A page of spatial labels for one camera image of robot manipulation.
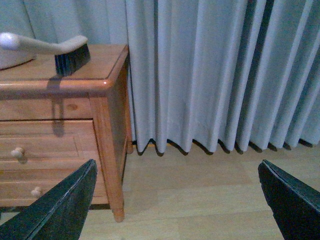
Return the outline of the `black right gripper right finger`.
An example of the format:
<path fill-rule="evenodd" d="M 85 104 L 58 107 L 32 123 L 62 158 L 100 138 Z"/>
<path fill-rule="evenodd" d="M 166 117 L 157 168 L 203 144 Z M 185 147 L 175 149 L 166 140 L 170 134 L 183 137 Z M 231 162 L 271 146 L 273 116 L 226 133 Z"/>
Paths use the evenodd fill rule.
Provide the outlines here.
<path fill-rule="evenodd" d="M 285 240 L 320 238 L 320 192 L 264 159 L 258 166 L 261 188 Z"/>

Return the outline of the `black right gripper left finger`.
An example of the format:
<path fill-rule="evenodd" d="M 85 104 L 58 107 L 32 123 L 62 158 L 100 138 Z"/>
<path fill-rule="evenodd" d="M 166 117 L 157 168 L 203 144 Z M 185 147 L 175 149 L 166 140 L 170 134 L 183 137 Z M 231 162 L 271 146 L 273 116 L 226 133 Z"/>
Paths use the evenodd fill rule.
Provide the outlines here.
<path fill-rule="evenodd" d="M 0 226 L 2 240 L 78 240 L 97 180 L 88 160 L 42 197 Z"/>

